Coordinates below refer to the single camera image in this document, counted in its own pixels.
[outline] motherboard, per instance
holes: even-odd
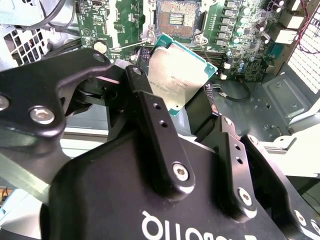
[[[112,63],[132,61],[141,46],[151,49],[165,33],[216,66],[214,78],[241,76],[259,82],[297,34],[296,18],[293,29],[280,24],[283,13],[288,14],[287,4],[285,0],[77,0],[76,13],[82,45],[105,54]],[[292,24],[292,18],[289,15],[283,22]]]

